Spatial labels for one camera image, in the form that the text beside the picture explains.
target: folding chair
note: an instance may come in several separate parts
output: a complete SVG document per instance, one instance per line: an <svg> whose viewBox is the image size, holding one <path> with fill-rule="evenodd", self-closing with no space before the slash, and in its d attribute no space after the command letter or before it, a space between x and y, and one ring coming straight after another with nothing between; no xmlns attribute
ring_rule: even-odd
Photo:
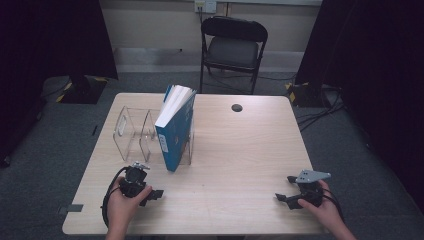
<svg viewBox="0 0 424 240"><path fill-rule="evenodd" d="M202 62L199 93L202 93L203 69L206 66L209 75L211 75L210 68L252 74L250 94L253 94L268 40L265 27L255 21L214 16L203 21L201 31ZM206 36L212 37L209 46Z"/></svg>

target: white wall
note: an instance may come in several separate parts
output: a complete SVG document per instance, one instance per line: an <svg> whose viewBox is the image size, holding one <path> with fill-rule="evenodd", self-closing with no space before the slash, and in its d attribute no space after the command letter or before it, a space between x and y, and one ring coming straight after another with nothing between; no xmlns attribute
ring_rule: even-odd
<svg viewBox="0 0 424 240"><path fill-rule="evenodd" d="M269 32L267 51L304 52L319 11L317 1L311 2L312 6L230 3L228 13L263 24ZM201 47L193 1L102 0L101 6L113 48ZM226 7L218 2L216 14L224 15Z"/></svg>

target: wall outlet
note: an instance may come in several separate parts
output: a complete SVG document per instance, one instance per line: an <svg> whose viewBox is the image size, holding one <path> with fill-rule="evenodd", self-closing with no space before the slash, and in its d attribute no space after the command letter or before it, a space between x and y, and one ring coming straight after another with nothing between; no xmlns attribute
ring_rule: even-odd
<svg viewBox="0 0 424 240"><path fill-rule="evenodd" d="M194 1L194 12L216 13L216 1Z"/></svg>
<svg viewBox="0 0 424 240"><path fill-rule="evenodd" d="M206 3L205 1L194 1L194 12L206 12Z"/></svg>

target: book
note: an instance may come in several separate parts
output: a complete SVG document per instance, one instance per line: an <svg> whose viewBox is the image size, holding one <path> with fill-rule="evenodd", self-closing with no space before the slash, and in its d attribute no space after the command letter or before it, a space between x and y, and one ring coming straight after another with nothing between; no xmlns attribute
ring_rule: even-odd
<svg viewBox="0 0 424 240"><path fill-rule="evenodd" d="M175 172L189 142L196 90L180 85L168 86L155 122L166 169Z"/></svg>

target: hand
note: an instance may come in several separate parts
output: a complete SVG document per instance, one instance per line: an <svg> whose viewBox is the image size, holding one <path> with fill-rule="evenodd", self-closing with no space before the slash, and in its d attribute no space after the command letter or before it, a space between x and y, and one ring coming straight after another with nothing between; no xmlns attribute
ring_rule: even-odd
<svg viewBox="0 0 424 240"><path fill-rule="evenodd" d="M113 191L110 194L107 204L107 216L109 219L109 229L106 239L124 239L128 225L134 217L136 210L143 199L152 191L151 186L146 186L137 196L133 198L125 197L119 189L119 182L123 177L118 177L113 184Z"/></svg>
<svg viewBox="0 0 424 240"><path fill-rule="evenodd" d="M324 190L324 195L331 197L328 184L323 180L319 180L319 183L323 189L328 190ZM298 203L311 212L318 221L336 237L336 239L356 239L341 219L337 207L327 198L322 199L322 203L319 207L315 207L304 199L299 199Z"/></svg>

